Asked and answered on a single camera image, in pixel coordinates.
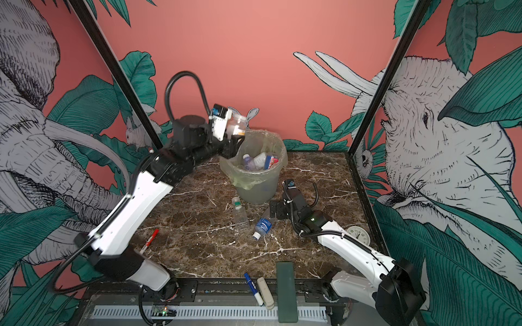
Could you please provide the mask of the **Fiji bottle red blue label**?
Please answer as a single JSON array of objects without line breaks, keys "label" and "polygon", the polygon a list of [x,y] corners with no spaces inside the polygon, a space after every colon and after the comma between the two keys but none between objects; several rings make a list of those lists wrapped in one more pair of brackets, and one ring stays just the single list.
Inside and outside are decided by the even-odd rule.
[{"label": "Fiji bottle red blue label", "polygon": [[267,155],[264,164],[264,170],[269,170],[273,165],[277,164],[279,159],[277,156]]}]

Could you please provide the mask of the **clear bottle green cap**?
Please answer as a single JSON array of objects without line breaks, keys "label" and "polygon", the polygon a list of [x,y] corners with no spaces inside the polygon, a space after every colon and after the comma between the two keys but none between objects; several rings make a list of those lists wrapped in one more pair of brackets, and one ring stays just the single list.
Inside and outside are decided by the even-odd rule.
[{"label": "clear bottle green cap", "polygon": [[245,207],[241,203],[241,199],[237,196],[232,198],[232,216],[235,223],[236,231],[244,231],[250,227]]}]

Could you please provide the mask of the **white bottle yellow logo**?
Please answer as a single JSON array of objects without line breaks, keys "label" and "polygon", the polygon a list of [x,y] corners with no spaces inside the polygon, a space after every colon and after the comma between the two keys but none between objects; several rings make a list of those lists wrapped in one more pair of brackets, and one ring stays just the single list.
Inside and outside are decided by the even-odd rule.
[{"label": "white bottle yellow logo", "polygon": [[258,155],[253,159],[253,163],[254,163],[254,165],[256,166],[256,170],[257,170],[257,171],[259,171],[259,170],[265,170],[265,169],[266,169],[266,167],[265,167],[266,158],[267,158],[267,154],[266,154],[266,152],[262,152],[262,153],[258,154]]}]

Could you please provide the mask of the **clear bottle yellow inside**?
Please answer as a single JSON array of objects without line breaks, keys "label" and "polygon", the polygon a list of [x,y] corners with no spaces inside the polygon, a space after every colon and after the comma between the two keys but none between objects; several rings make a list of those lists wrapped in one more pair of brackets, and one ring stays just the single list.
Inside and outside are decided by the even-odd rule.
[{"label": "clear bottle yellow inside", "polygon": [[226,134],[229,138],[233,136],[243,137],[247,130],[247,118],[239,114],[232,114],[227,122]]}]

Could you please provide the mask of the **clear bottle pink blue label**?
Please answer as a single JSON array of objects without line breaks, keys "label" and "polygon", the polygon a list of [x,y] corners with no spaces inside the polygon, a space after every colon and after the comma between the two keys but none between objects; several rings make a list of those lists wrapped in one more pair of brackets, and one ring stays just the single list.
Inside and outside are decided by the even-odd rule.
[{"label": "clear bottle pink blue label", "polygon": [[243,155],[243,165],[246,171],[252,172],[257,170],[254,159],[248,153]]}]

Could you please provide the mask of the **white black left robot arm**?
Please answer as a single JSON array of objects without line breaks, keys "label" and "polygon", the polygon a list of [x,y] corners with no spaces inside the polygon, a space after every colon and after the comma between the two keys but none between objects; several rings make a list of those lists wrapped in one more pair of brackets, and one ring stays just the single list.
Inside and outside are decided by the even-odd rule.
[{"label": "white black left robot arm", "polygon": [[[183,77],[191,77],[197,83],[207,113],[205,118],[198,115],[174,118],[171,91]],[[88,234],[76,237],[78,249],[54,271],[48,284],[51,292],[66,294],[95,284],[88,281],[66,289],[56,286],[64,270],[80,254],[87,253],[88,262],[102,274],[103,280],[138,284],[164,302],[178,296],[179,284],[173,273],[134,249],[130,240],[153,208],[198,164],[216,155],[225,159],[235,157],[245,140],[246,127],[226,107],[209,107],[201,80],[191,71],[176,73],[169,80],[164,100],[172,123],[170,143],[146,156],[133,173],[127,193],[111,213]]]}]

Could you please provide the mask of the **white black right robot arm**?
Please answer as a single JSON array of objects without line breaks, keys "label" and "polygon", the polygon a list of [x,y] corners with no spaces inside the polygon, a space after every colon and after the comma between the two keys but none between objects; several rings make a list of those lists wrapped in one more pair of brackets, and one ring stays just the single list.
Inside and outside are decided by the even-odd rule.
[{"label": "white black right robot arm", "polygon": [[293,179],[282,183],[281,200],[270,202],[271,217],[289,220],[302,239],[334,251],[361,273],[342,270],[324,282],[324,297],[343,297],[372,306],[388,325],[410,325],[426,301],[418,271],[407,259],[393,259],[358,240],[332,217],[309,204]]}]

